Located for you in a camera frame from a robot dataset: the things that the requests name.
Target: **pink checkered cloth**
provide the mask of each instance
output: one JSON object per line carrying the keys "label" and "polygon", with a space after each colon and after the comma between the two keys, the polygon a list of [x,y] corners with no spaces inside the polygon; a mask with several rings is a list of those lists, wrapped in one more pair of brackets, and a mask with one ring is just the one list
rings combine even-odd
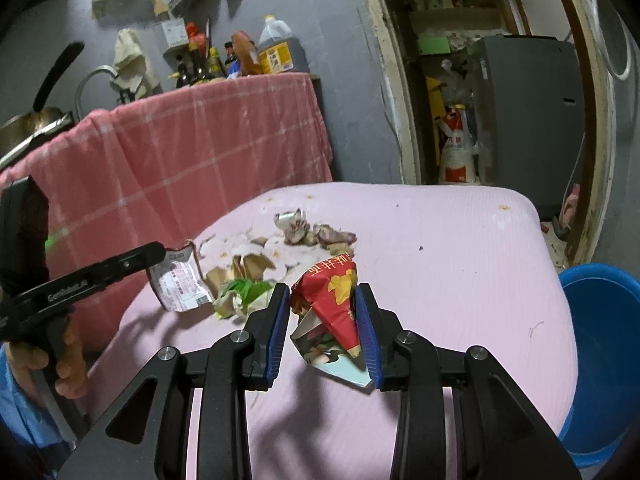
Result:
{"label": "pink checkered cloth", "polygon": [[[49,198],[52,278],[153,240],[176,248],[276,187],[332,180],[332,151],[306,74],[199,85],[96,110],[0,174],[30,174]],[[146,283],[139,272],[79,302],[104,348]]]}

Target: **stain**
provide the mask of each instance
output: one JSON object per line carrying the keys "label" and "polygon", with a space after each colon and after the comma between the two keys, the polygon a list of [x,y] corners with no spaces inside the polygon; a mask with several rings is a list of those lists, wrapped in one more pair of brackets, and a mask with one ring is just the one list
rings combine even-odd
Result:
{"label": "stain", "polygon": [[249,411],[251,411],[254,408],[256,402],[258,402],[258,394],[255,395],[254,402],[252,402],[251,405],[249,406]]}
{"label": "stain", "polygon": [[534,330],[537,329],[540,325],[544,325],[544,323],[544,321],[539,321],[533,327],[529,328],[529,339],[533,337]]}

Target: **pot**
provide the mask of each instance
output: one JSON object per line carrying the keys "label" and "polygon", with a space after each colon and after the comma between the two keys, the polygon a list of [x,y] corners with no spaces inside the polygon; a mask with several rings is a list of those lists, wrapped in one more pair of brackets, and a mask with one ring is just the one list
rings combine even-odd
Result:
{"label": "pot", "polygon": [[7,154],[35,132],[65,116],[60,108],[45,108],[44,105],[53,87],[83,50],[82,41],[67,45],[44,78],[33,100],[33,111],[15,116],[0,127],[0,156]]}

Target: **metal screw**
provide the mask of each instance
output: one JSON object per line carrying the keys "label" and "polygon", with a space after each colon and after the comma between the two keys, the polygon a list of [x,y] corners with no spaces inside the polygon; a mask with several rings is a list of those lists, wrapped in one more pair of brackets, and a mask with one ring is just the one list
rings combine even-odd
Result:
{"label": "metal screw", "polygon": [[399,342],[405,345],[410,345],[416,340],[416,336],[413,332],[411,332],[411,330],[402,330],[402,332],[398,332],[396,338]]}
{"label": "metal screw", "polygon": [[483,346],[472,346],[469,349],[469,353],[473,359],[478,359],[478,361],[483,361],[489,357],[489,352]]}
{"label": "metal screw", "polygon": [[246,330],[236,330],[229,334],[231,341],[234,343],[244,343],[247,339],[249,339],[249,333]]}
{"label": "metal screw", "polygon": [[175,357],[175,348],[172,346],[165,346],[158,352],[158,357],[161,361],[170,361]]}

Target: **pan handle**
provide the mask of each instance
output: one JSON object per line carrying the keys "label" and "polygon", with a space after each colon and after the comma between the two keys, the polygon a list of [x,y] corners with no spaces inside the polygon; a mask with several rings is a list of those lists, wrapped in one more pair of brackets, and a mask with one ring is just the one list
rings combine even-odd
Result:
{"label": "pan handle", "polygon": [[76,60],[78,56],[80,56],[80,53],[83,50],[84,42],[74,41],[73,43],[69,43],[62,51],[62,54],[58,56],[58,59],[51,67],[51,70],[49,70],[46,78],[44,78],[44,81],[42,82],[42,85],[40,86],[40,89],[36,94],[36,98],[33,100],[34,112],[42,111],[45,103],[47,102],[49,94],[53,90],[53,87],[62,77],[63,73],[66,72],[66,69],[71,66],[71,64]]}

